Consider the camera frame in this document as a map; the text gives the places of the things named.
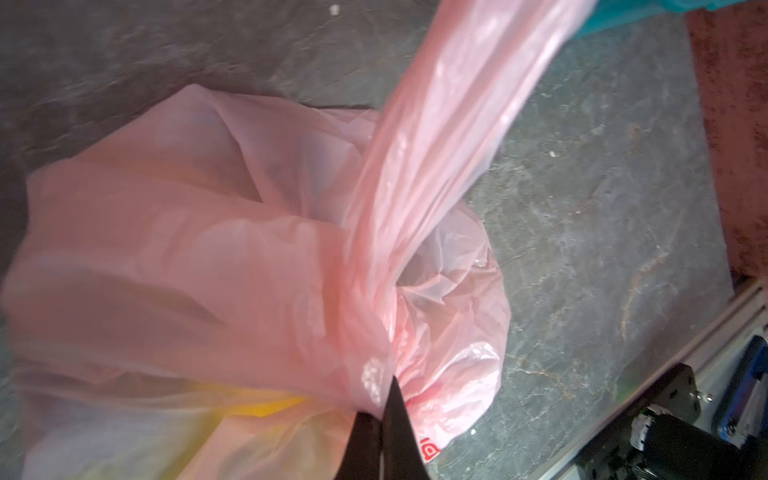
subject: pink plastic bag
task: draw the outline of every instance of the pink plastic bag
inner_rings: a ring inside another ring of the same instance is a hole
[[[190,86],[35,172],[26,478],[329,478],[393,374],[425,460],[468,429],[509,308],[460,197],[591,3],[446,2],[381,118]]]

